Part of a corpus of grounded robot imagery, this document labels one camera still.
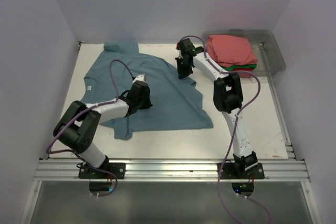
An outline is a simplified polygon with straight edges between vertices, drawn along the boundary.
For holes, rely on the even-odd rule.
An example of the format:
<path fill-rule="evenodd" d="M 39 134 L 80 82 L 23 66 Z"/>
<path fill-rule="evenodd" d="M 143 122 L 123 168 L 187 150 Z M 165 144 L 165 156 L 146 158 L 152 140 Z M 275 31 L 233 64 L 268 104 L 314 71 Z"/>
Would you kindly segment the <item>blue t-shirt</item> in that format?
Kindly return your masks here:
<path fill-rule="evenodd" d="M 84 77 L 83 103 L 111 100 L 131 88 L 130 75 L 146 75 L 153 106 L 127 118 L 103 123 L 114 129 L 114 137 L 128 140 L 133 132 L 211 129 L 211 118 L 203 110 L 203 96 L 196 81 L 180 80 L 177 69 L 162 58 L 139 52 L 135 42 L 107 42 L 103 52 Z"/>

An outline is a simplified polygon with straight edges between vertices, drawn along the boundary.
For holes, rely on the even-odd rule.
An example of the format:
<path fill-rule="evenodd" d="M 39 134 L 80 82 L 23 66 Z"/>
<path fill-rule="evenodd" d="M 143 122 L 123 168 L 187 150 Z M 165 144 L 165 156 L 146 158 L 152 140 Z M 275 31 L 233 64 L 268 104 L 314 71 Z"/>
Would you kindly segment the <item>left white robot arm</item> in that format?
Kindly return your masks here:
<path fill-rule="evenodd" d="M 70 152 L 84 161 L 83 170 L 87 172 L 90 167 L 97 178 L 111 175 L 113 171 L 108 157 L 93 144 L 98 125 L 129 117 L 138 110 L 152 106 L 150 88 L 145 81 L 134 81 L 131 89 L 124 94 L 126 96 L 92 105 L 74 101 L 53 131 L 53 141 L 60 141 L 69 147 Z"/>

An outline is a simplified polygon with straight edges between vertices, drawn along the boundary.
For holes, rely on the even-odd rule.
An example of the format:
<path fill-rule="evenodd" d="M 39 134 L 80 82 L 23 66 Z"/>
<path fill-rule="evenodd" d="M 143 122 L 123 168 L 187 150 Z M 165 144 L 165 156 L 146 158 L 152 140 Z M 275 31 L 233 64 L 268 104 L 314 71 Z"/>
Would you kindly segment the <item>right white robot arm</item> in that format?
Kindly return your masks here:
<path fill-rule="evenodd" d="M 239 74 L 228 72 L 219 66 L 202 46 L 195 47 L 191 36 L 183 37 L 176 45 L 179 56 L 175 58 L 179 79 L 188 77 L 197 68 L 213 83 L 213 102 L 222 113 L 232 139 L 229 149 L 233 150 L 232 162 L 224 161 L 218 169 L 220 178 L 247 178 L 258 165 L 257 155 L 248 138 L 243 120 L 243 91 Z"/>

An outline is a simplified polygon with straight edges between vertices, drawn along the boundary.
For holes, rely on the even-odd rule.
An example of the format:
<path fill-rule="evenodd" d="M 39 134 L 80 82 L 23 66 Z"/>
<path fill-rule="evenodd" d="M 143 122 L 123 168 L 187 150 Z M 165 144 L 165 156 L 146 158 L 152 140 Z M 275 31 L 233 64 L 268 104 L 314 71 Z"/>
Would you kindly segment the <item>folded pink t-shirt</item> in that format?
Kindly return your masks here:
<path fill-rule="evenodd" d="M 251 43 L 242 37 L 231 35 L 209 35 L 207 53 L 221 67 L 257 64 Z"/>

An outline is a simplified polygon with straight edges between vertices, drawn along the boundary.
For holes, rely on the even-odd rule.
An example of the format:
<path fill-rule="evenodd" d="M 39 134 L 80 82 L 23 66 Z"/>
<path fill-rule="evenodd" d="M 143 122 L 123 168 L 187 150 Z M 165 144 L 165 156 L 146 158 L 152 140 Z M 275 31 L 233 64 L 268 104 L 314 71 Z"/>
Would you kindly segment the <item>folded red t-shirt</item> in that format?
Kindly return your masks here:
<path fill-rule="evenodd" d="M 234 68 L 232 71 L 233 72 L 238 72 L 238 75 L 241 78 L 250 78 L 251 74 L 250 72 L 253 72 L 254 68 L 249 67 L 249 68 Z"/>

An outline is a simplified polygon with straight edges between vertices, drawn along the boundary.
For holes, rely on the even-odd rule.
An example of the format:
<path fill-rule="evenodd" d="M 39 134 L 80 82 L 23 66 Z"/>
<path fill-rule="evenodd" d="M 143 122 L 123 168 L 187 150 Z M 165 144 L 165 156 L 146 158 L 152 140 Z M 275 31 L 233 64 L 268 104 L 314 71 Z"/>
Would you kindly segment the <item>folded green t-shirt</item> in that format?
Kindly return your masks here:
<path fill-rule="evenodd" d="M 253 71 L 254 69 L 256 69 L 257 64 L 247 64 L 247 65 L 232 65 L 230 67 L 222 67 L 223 69 L 225 69 L 226 71 L 238 71 L 238 70 L 242 70 L 242 71 Z"/>

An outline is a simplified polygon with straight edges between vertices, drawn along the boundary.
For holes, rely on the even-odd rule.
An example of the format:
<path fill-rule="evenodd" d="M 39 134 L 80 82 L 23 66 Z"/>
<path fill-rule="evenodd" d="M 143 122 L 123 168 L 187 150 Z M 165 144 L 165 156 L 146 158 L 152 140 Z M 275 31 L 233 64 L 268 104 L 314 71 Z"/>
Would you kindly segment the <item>clear plastic bin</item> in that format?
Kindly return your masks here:
<path fill-rule="evenodd" d="M 258 59 L 257 67 L 253 71 L 258 77 L 274 76 L 286 68 L 275 37 L 269 30 L 229 29 L 206 31 L 202 33 L 202 39 L 207 41 L 210 35 L 231 35 L 246 38 L 250 42 L 253 53 Z"/>

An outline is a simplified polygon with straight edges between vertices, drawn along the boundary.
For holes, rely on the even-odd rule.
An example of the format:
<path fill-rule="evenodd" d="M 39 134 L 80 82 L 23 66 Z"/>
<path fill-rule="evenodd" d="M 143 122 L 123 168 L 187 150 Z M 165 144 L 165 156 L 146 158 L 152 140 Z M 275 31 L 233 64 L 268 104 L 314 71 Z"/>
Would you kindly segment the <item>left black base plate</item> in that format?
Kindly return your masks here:
<path fill-rule="evenodd" d="M 111 175 L 97 171 L 87 164 L 79 163 L 76 165 L 79 168 L 78 177 L 80 179 L 108 179 L 112 178 Z M 100 170 L 108 171 L 113 173 L 117 179 L 124 179 L 125 175 L 125 163 L 104 163 L 99 167 Z"/>

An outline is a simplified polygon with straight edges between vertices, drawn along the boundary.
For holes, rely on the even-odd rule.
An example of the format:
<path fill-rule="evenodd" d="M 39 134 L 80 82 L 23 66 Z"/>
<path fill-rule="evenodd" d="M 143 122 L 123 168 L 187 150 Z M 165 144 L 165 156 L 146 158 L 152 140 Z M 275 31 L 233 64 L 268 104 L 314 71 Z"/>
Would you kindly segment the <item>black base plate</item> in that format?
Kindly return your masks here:
<path fill-rule="evenodd" d="M 262 163 L 258 163 L 247 171 L 238 172 L 234 163 L 225 163 L 223 168 L 220 169 L 221 163 L 217 163 L 217 171 L 221 172 L 221 179 L 264 179 L 264 169 Z"/>
<path fill-rule="evenodd" d="M 76 165 L 79 168 L 78 177 L 80 179 L 108 179 L 112 178 L 111 175 L 97 171 L 87 164 L 79 163 Z M 113 173 L 117 179 L 124 179 L 125 175 L 125 163 L 104 163 L 99 167 L 100 170 L 108 171 Z"/>

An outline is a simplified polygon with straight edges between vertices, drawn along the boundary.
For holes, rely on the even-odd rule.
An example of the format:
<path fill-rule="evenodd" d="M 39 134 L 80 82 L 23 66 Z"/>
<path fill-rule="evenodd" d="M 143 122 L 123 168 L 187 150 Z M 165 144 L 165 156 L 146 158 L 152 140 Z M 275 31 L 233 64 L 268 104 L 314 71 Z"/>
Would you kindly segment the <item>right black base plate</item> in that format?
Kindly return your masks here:
<path fill-rule="evenodd" d="M 234 163 L 225 163 L 223 168 L 220 169 L 221 163 L 217 163 L 217 171 L 221 172 L 221 179 L 264 179 L 264 169 L 262 163 L 258 163 L 247 171 L 238 172 Z"/>

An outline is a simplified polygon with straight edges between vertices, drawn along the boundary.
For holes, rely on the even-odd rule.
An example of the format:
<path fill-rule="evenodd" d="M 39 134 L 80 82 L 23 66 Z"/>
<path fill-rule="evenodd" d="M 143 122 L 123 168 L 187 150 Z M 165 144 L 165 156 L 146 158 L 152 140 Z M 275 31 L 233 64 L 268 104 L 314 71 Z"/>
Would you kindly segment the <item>aluminium mounting rail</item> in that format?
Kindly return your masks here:
<path fill-rule="evenodd" d="M 218 159 L 112 159 L 121 165 L 119 172 L 124 182 L 215 182 Z M 51 158 L 39 161 L 35 181 L 77 181 L 79 163 L 74 158 Z M 248 171 L 241 181 L 255 182 L 308 182 L 304 161 L 295 159 L 263 159 L 260 165 Z"/>

